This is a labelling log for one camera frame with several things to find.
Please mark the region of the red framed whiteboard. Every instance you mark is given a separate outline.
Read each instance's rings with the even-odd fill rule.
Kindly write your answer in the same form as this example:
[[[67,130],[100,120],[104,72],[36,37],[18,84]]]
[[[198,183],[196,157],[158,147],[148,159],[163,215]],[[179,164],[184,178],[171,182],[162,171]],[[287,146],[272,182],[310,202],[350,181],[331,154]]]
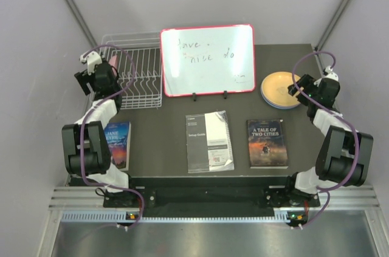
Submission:
[[[256,88],[250,24],[163,29],[160,54],[168,97],[252,92]]]

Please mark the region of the Tale of Two Cities book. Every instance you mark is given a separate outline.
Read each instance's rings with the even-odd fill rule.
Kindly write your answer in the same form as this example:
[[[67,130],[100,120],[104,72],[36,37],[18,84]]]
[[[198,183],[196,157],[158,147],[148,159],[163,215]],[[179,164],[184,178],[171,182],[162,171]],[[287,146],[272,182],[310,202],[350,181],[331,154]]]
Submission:
[[[283,119],[248,120],[247,135],[251,169],[289,167]]]

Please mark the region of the purple plate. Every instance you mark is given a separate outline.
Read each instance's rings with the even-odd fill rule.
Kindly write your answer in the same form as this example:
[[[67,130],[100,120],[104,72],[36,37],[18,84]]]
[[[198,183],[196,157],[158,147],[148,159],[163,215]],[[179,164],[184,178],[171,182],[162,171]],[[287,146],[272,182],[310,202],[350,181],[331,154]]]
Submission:
[[[263,97],[263,99],[265,100],[265,102],[267,103],[267,102],[271,102],[270,100],[268,100],[267,98],[266,98],[266,96],[263,94],[263,93],[261,93],[261,95],[262,95],[262,97]]]

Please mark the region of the yellow plate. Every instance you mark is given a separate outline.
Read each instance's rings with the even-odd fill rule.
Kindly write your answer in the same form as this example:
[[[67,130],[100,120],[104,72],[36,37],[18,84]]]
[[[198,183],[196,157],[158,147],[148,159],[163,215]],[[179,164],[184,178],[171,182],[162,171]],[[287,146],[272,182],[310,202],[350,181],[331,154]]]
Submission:
[[[290,72],[274,72],[261,83],[261,93],[268,100],[281,106],[291,106],[299,103],[293,95],[289,95],[288,86],[293,83]]]

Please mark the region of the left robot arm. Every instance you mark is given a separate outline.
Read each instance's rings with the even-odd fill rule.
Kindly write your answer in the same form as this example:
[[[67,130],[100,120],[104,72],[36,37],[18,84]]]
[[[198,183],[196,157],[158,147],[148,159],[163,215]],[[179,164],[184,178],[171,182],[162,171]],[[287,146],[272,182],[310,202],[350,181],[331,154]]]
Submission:
[[[105,136],[106,126],[122,107],[121,95],[104,101],[121,90],[116,58],[103,59],[91,74],[86,70],[75,74],[85,95],[94,93],[94,101],[81,119],[62,127],[61,136],[66,171],[84,177],[88,183],[102,183],[128,207],[136,203],[138,192],[130,187],[129,176],[112,162]]]

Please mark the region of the blue sunset cover book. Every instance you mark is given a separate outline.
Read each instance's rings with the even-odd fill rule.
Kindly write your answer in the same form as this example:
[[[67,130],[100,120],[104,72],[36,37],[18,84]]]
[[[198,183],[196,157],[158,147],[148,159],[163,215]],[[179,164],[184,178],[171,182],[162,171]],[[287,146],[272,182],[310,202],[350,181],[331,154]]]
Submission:
[[[131,123],[108,123],[104,129],[112,156],[112,163],[121,171],[129,169]]]

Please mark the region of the black white setup guide booklet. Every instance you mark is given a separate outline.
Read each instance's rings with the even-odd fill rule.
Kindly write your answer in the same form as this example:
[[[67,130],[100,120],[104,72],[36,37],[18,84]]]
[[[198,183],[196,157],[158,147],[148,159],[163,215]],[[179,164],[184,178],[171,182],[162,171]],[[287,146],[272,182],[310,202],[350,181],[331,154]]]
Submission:
[[[226,111],[185,117],[189,173],[235,169]]]

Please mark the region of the pink plate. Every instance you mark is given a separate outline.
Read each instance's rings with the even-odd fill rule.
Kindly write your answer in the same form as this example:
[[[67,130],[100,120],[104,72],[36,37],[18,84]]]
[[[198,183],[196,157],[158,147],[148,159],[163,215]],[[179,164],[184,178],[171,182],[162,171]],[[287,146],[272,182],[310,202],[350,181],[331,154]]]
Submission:
[[[117,58],[117,55],[114,55],[112,56],[109,61],[108,61],[109,65],[114,67],[115,69],[117,68],[117,64],[118,64],[118,58]]]

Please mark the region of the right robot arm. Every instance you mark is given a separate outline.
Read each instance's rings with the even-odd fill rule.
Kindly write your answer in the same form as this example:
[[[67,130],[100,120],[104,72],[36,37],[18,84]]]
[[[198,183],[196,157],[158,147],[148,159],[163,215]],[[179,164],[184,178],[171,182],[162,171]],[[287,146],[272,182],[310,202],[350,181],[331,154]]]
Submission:
[[[359,187],[365,183],[373,147],[373,136],[353,132],[343,115],[334,108],[340,83],[335,73],[316,80],[305,74],[288,87],[288,94],[308,107],[311,123],[325,136],[315,166],[287,178],[285,201],[299,205],[318,190],[341,186]]]

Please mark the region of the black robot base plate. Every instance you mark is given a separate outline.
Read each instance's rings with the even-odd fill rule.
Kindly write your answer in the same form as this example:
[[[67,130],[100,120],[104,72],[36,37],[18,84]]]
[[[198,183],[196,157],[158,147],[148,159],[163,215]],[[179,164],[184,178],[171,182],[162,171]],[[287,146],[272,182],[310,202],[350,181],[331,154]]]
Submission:
[[[146,218],[221,218],[272,216],[274,209],[319,207],[318,196],[304,196],[280,177],[133,177],[141,195],[97,189],[106,208],[139,208]]]

